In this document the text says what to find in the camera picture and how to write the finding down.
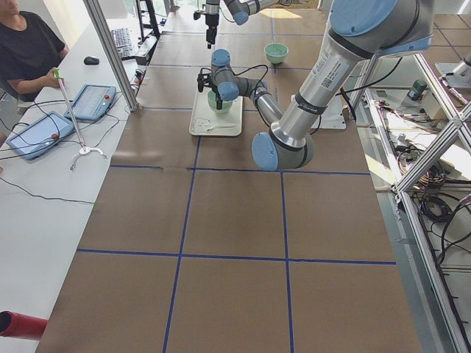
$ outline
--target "person's hand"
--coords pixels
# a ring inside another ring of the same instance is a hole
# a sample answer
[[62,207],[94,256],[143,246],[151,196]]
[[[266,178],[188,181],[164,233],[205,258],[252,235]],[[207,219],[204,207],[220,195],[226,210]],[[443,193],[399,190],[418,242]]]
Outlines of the person's hand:
[[56,79],[52,70],[53,69],[49,70],[49,72],[43,76],[44,87],[60,88],[59,81]]

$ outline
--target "blue robotic arm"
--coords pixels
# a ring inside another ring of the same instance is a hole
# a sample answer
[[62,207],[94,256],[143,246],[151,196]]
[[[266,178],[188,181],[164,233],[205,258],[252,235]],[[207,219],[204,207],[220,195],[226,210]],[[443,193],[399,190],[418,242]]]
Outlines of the blue robotic arm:
[[209,75],[213,90],[224,100],[249,96],[270,123],[252,143],[257,165],[274,171],[309,163],[314,144],[308,132],[356,65],[374,55],[427,49],[433,6],[434,0],[334,0],[319,58],[285,112],[260,82],[234,76],[227,51],[215,51]]

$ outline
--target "black shirt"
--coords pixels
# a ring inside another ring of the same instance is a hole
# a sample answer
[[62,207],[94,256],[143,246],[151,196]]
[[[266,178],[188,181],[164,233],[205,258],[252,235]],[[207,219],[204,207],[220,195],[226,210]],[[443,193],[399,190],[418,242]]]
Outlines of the black shirt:
[[[26,29],[17,31],[0,24],[0,77],[37,79],[60,64],[59,53],[65,44],[35,13],[21,11]],[[33,100],[38,93],[25,96]]]

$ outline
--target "keyboard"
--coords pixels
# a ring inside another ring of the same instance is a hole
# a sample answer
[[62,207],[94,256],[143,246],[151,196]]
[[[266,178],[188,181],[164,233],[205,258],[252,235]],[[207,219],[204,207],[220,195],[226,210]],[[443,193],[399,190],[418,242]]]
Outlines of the keyboard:
[[134,59],[134,46],[128,28],[112,29],[111,37],[121,60]]

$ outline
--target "white tray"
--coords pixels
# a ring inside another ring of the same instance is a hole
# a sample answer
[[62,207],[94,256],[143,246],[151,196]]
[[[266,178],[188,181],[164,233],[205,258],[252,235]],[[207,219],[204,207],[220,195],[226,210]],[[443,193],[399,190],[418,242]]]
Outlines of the white tray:
[[[243,97],[237,97],[233,101],[230,110],[225,114],[216,114],[208,104],[208,92],[210,88],[204,87],[200,93],[196,90],[193,112],[190,120],[190,133],[194,136],[238,136],[242,132],[242,101]],[[215,125],[213,129],[205,131],[199,128],[200,122],[207,125]]]

